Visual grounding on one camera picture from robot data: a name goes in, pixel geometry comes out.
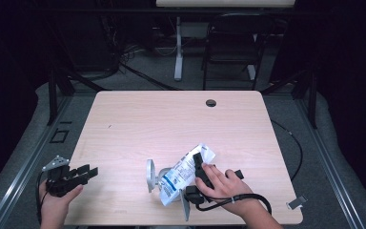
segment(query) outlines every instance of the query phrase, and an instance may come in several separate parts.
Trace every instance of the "wrist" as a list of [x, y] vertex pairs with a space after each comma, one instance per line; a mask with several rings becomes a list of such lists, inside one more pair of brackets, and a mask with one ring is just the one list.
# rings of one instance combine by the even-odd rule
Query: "wrist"
[[268, 213], [259, 200], [247, 199], [245, 201], [246, 201], [246, 203], [245, 203], [244, 211], [239, 215], [245, 221], [246, 221], [246, 219], [249, 219], [252, 216], [254, 216], [256, 213], [260, 213], [261, 211], [265, 211], [266, 213]]

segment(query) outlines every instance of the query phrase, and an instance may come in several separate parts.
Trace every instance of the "table top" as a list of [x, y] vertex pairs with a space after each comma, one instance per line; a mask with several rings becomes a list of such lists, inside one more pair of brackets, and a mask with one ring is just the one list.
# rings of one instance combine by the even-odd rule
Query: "table top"
[[156, 0], [158, 7], [291, 8], [295, 0]]
[[[212, 99], [216, 105], [209, 107]], [[70, 206], [67, 225], [244, 224], [222, 208], [185, 221], [181, 203], [163, 206], [147, 186], [148, 159], [156, 173], [173, 167], [198, 143], [216, 154], [221, 171], [241, 170], [244, 181], [272, 205], [282, 224], [302, 221], [275, 132], [259, 92], [101, 92], [75, 147], [71, 168], [90, 164], [99, 174]]]

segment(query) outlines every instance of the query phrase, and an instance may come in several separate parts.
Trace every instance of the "black wire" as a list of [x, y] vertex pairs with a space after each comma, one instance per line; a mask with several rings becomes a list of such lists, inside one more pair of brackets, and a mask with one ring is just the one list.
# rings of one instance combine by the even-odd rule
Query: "black wire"
[[162, 89], [166, 89], [166, 90], [170, 90], [170, 91], [182, 91], [181, 89], [179, 88], [176, 88], [176, 87], [172, 87], [172, 86], [169, 86], [169, 85], [166, 85], [162, 82], [159, 82], [135, 69], [132, 69], [131, 67], [127, 66], [126, 64], [120, 62], [120, 65], [123, 66], [125, 69], [127, 69], [128, 71], [132, 72], [132, 73], [135, 73], [136, 75], [138, 75], [139, 77], [141, 78], [144, 78], [146, 80], [148, 80], [150, 83], [152, 83], [153, 85], [157, 86], [157, 87], [160, 87]]
[[43, 175], [44, 172], [41, 172], [38, 175], [37, 181], [36, 181], [36, 185], [35, 185], [35, 203], [37, 205], [37, 219], [38, 222], [41, 224], [41, 205], [42, 202], [40, 202], [40, 192], [39, 192], [39, 187], [40, 187], [40, 180], [41, 180], [41, 176]]
[[223, 206], [227, 203], [234, 203], [235, 201], [239, 201], [239, 200], [242, 200], [245, 198], [254, 198], [254, 199], [258, 199], [258, 200], [262, 201], [264, 203], [264, 205], [266, 205], [267, 211], [270, 213], [270, 215], [272, 214], [272, 206], [270, 205], [270, 202], [259, 194], [241, 194], [241, 195], [234, 196], [232, 198], [210, 198], [210, 199], [225, 199], [225, 200], [222, 202], [218, 202], [215, 205], [212, 205], [210, 207], [206, 207], [206, 208], [201, 208], [199, 204], [196, 204], [195, 208], [197, 208], [199, 211], [205, 212], [205, 211], [210, 211], [214, 208]]
[[279, 124], [278, 122], [270, 119], [275, 125], [281, 127], [284, 131], [286, 131], [292, 138], [293, 140], [295, 141], [295, 143], [298, 145], [298, 148], [299, 148], [299, 163], [298, 163], [298, 167], [296, 168], [295, 170], [295, 173], [291, 176], [291, 180], [294, 180], [295, 176], [298, 174], [299, 172], [299, 169], [301, 168], [301, 165], [302, 165], [302, 161], [303, 161], [303, 158], [304, 158], [304, 152], [302, 151], [302, 147], [301, 147], [301, 144], [299, 143], [298, 139], [296, 139], [296, 137], [293, 135], [293, 133], [289, 130], [287, 130], [284, 126], [282, 126], [281, 124]]

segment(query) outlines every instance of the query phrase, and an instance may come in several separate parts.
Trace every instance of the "gray mat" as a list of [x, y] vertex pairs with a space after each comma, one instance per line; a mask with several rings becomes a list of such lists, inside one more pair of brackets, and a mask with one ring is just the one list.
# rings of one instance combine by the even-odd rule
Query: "gray mat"
[[[128, 64], [135, 69], [152, 76], [168, 85], [183, 90], [200, 90], [202, 72], [200, 70], [201, 57], [196, 51], [185, 52], [183, 79], [181, 82], [173, 80], [174, 55], [159, 56], [153, 53], [137, 52]], [[258, 89], [268, 86], [269, 65], [274, 62], [274, 52], [265, 58], [266, 69], [260, 76]], [[94, 81], [98, 85], [111, 90], [160, 90], [148, 81], [121, 68], [117, 74], [104, 79]], [[14, 205], [8, 217], [6, 228], [37, 228], [38, 222], [35, 216], [36, 207], [34, 201], [35, 180], [42, 166], [51, 161], [56, 155], [71, 158], [77, 139], [83, 128], [84, 122], [92, 105], [94, 92], [78, 82], [73, 82], [77, 93], [71, 98], [70, 105], [58, 119], [54, 128], [69, 131], [64, 143], [47, 143], [43, 148], [43, 154], [36, 165], [27, 186]], [[294, 179], [295, 192], [298, 196], [305, 195], [309, 200], [304, 204], [302, 213], [304, 220], [299, 225], [286, 226], [286, 228], [349, 228], [349, 223], [344, 217], [338, 203], [332, 185], [328, 181], [321, 162], [317, 157], [318, 151], [307, 126], [302, 121], [304, 115], [287, 94], [291, 85], [284, 87], [277, 93], [281, 96], [265, 96], [266, 106], [271, 119], [279, 122], [290, 130], [302, 145], [304, 159], [299, 173]], [[0, 201], [9, 190], [10, 184], [24, 159], [33, 151], [39, 137], [44, 133], [48, 121], [48, 94], [47, 85], [38, 91], [39, 107], [30, 123], [24, 137], [13, 152], [8, 165], [0, 176]], [[345, 162], [336, 145], [336, 133], [333, 130], [331, 118], [327, 111], [324, 99], [318, 97], [317, 121], [319, 132], [327, 142], [328, 149], [334, 159], [335, 165], [345, 182], [352, 199], [356, 202], [356, 210], [359, 212], [366, 225], [366, 191], [363, 189], [350, 166]], [[300, 155], [294, 140], [280, 127], [273, 124], [281, 151], [288, 166], [289, 174], [292, 175], [298, 165]]]

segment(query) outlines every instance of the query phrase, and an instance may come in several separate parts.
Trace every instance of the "white package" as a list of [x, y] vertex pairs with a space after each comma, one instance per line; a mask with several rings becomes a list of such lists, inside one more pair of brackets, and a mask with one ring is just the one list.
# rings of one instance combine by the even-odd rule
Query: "white package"
[[200, 153], [204, 163], [210, 163], [215, 153], [205, 144], [200, 143], [183, 156], [160, 181], [160, 199], [164, 206], [170, 204], [179, 196], [179, 190], [184, 190], [195, 178], [193, 155]]

